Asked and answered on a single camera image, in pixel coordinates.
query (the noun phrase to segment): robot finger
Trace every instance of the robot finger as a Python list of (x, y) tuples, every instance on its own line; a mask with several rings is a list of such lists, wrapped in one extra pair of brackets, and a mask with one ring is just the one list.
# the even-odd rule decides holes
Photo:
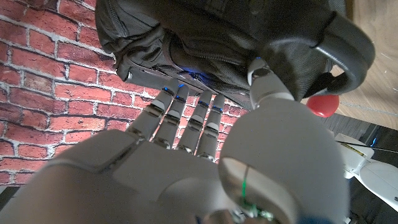
[(154, 143), (166, 149), (171, 149), (188, 94), (189, 88), (186, 85), (180, 85), (169, 112), (167, 112), (159, 130), (156, 132)]
[(176, 149), (187, 151), (190, 154), (195, 153), (210, 100), (211, 91), (205, 90), (199, 98), (197, 107), (193, 111)]
[(169, 108), (177, 90), (178, 80), (173, 78), (164, 86), (153, 102), (130, 124), (126, 132), (138, 135), (140, 140), (149, 140)]
[(221, 115), (223, 114), (225, 97), (217, 95), (209, 117), (207, 118), (203, 134), (200, 137), (197, 156), (215, 162), (218, 131), (220, 128)]

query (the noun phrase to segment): robotic hand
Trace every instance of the robotic hand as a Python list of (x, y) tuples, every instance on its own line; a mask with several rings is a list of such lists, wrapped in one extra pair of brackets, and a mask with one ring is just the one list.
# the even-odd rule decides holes
[(348, 186), (337, 143), (265, 61), (248, 77), (254, 110), (233, 126), (219, 164), (224, 97), (209, 107), (204, 91), (171, 150), (188, 96), (171, 80), (126, 132), (103, 131), (49, 161), (0, 223), (341, 223)]

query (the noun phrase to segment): red brick wall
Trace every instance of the red brick wall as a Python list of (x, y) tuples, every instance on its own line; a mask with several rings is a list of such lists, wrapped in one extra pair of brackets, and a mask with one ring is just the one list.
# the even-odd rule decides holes
[[(104, 129), (125, 130), (157, 90), (123, 83), (101, 50), (95, 0), (0, 1), (0, 185)], [(188, 106), (178, 138), (196, 99)], [(219, 146), (244, 113), (230, 102)]]

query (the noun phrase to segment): zipper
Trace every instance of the zipper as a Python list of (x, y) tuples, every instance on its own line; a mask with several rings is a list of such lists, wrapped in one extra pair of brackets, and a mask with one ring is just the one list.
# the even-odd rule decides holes
[(230, 91), (247, 91), (244, 88), (235, 86), (235, 85), (231, 85), (225, 82), (222, 82), (221, 80), (215, 80), (211, 77), (206, 77), (200, 73), (193, 73), (191, 74), (191, 76), (194, 75), (195, 80), (198, 80), (199, 82), (201, 82), (202, 84), (204, 84), (205, 86), (208, 86), (214, 90), (218, 90), (218, 91), (226, 91), (226, 92), (230, 92)]
[(127, 37), (127, 30), (121, 23), (116, 10), (112, 4), (112, 0), (106, 0), (106, 7), (108, 8), (109, 16), (112, 20), (113, 26), (115, 26), (116, 31), (122, 35), (122, 37)]
[(198, 49), (195, 49), (195, 50), (190, 49), (183, 42), (182, 42), (182, 46), (188, 54), (195, 56), (195, 57), (210, 59), (210, 60), (219, 60), (222, 62), (231, 63), (233, 65), (245, 65), (246, 64), (245, 61), (242, 61), (240, 59), (231, 59), (231, 58), (225, 57), (224, 55), (209, 54), (207, 52), (204, 52), (204, 51), (201, 51)]

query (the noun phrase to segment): black backpack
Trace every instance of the black backpack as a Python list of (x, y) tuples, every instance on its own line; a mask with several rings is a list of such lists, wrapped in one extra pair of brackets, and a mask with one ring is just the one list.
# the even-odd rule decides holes
[[(97, 0), (99, 41), (128, 83), (210, 89), (251, 109), (247, 66), (262, 57), (297, 101), (357, 88), (374, 60), (342, 0)], [(334, 77), (337, 64), (345, 73)]]

